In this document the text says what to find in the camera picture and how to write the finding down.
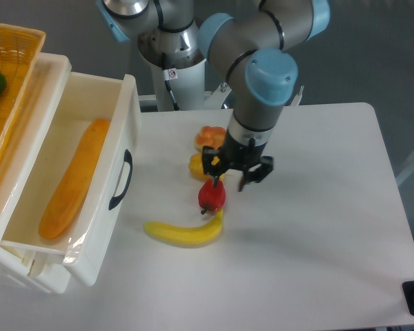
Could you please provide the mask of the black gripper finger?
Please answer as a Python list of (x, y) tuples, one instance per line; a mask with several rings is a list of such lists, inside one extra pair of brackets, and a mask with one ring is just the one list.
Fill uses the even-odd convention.
[(213, 179), (213, 187), (216, 188), (220, 177), (228, 170), (226, 162), (221, 159), (223, 154), (220, 149), (204, 146), (201, 151), (201, 162), (204, 174)]
[(274, 169), (274, 158), (271, 156), (263, 156), (259, 159), (259, 163), (249, 167), (244, 165), (241, 168), (242, 177), (238, 185), (238, 191), (242, 192), (244, 186), (255, 182), (263, 181)]

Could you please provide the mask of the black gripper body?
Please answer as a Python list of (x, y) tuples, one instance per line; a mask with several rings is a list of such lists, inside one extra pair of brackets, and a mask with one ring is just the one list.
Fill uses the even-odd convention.
[(226, 172), (229, 169), (243, 171), (244, 168), (252, 168), (259, 164), (262, 152), (266, 144), (256, 146), (253, 139), (247, 144), (236, 141), (229, 133), (226, 134), (224, 143), (219, 149), (219, 169)]

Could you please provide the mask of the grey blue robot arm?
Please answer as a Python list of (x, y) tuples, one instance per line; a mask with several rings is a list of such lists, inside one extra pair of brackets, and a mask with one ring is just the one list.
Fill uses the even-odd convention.
[(136, 42), (152, 72), (160, 111), (207, 106), (205, 67), (212, 66), (236, 96), (226, 136), (218, 148), (203, 147), (204, 172), (214, 179), (230, 169), (241, 183), (258, 183), (274, 168), (263, 151), (298, 69), (288, 50), (324, 31), (327, 1), (260, 1), (244, 21), (217, 13), (195, 20), (193, 1), (98, 1), (114, 38)]

